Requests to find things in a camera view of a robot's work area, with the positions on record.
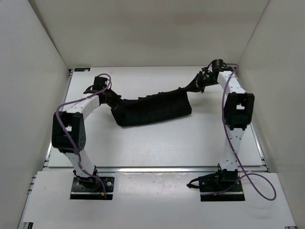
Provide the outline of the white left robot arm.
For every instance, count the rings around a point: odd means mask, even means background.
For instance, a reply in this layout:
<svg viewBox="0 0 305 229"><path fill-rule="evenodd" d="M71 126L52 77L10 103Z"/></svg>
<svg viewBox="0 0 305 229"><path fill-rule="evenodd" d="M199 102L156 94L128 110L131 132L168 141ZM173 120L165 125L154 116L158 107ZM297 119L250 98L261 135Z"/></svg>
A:
<svg viewBox="0 0 305 229"><path fill-rule="evenodd" d="M74 167L74 175L90 191L105 187L85 151L85 119L101 104L117 108L121 96L111 90L111 85L109 74L97 75L81 99L59 105L53 115L52 146L69 159Z"/></svg>

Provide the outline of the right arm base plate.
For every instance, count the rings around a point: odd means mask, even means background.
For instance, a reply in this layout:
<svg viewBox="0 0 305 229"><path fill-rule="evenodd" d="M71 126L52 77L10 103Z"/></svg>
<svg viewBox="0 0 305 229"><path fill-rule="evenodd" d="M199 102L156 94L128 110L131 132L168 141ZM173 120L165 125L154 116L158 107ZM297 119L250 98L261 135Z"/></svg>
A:
<svg viewBox="0 0 305 229"><path fill-rule="evenodd" d="M188 188L199 189L202 202L245 201L238 170L218 169L216 172L192 179Z"/></svg>

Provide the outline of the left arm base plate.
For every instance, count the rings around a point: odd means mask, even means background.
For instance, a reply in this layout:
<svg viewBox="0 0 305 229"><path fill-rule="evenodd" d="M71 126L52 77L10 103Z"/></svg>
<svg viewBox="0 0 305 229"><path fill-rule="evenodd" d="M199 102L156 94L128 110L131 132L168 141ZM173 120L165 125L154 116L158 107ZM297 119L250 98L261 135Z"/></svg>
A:
<svg viewBox="0 0 305 229"><path fill-rule="evenodd" d="M99 177L105 189L99 180L93 181L91 178L81 179L74 177L70 199L74 200L112 200L114 191L115 177Z"/></svg>

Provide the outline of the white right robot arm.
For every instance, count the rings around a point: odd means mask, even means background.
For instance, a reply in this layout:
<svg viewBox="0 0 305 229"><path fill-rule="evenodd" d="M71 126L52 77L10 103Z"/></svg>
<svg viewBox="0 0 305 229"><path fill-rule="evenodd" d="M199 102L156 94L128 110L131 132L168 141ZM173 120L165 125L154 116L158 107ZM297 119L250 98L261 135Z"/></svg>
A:
<svg viewBox="0 0 305 229"><path fill-rule="evenodd" d="M223 157L217 171L199 178L199 185L214 186L219 191L238 182L238 167L242 137L251 123L254 94L248 93L236 78L236 68L228 66L222 59L215 59L202 68L190 85L195 85L200 92L211 85L220 85L223 89L221 114L225 133Z"/></svg>

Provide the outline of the black pleated skirt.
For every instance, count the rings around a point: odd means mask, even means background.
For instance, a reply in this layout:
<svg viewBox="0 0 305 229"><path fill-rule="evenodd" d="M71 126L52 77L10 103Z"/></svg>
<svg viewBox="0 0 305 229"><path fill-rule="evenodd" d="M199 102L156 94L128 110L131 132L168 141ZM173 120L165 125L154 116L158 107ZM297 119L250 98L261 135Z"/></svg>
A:
<svg viewBox="0 0 305 229"><path fill-rule="evenodd" d="M178 88L136 100L121 99L111 113L119 126L130 127L184 117L192 113L192 108L187 92Z"/></svg>

